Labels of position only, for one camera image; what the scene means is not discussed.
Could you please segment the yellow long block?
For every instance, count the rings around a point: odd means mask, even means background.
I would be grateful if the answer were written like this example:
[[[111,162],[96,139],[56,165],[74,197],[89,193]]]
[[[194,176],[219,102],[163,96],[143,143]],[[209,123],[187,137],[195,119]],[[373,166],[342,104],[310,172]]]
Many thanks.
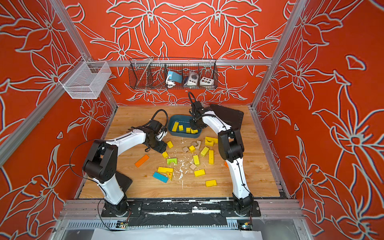
[[[210,165],[213,165],[214,164],[214,151],[213,150],[209,150],[209,164]]]
[[[174,122],[174,125],[172,127],[172,132],[177,132],[179,127],[179,122]]]
[[[164,159],[166,159],[166,158],[168,158],[168,157],[169,157],[169,155],[168,155],[168,153],[167,153],[167,152],[163,152],[163,153],[162,153],[162,156],[163,156],[163,158],[164,158]]]

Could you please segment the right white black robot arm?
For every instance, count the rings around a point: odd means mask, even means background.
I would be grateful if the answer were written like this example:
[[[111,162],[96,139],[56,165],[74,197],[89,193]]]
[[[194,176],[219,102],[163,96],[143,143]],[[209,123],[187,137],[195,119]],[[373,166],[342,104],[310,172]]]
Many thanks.
[[[247,185],[243,166],[245,147],[241,126],[244,113],[215,104],[204,107],[192,92],[188,92],[188,98],[191,102],[189,110],[192,116],[191,128],[202,130],[209,127],[218,135],[219,154],[226,161],[230,170],[236,213],[239,215],[250,213],[254,204],[254,196]]]

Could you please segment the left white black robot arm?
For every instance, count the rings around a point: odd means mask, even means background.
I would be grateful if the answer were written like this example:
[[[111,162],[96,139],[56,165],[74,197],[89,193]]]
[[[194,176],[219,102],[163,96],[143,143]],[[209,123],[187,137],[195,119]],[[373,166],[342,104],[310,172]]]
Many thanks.
[[[145,151],[165,153],[169,117],[164,109],[157,110],[144,125],[132,127],[128,133],[110,140],[94,140],[83,164],[83,171],[101,189],[105,205],[114,215],[122,216],[129,210],[126,191],[133,180],[118,171],[120,155],[144,145]]]

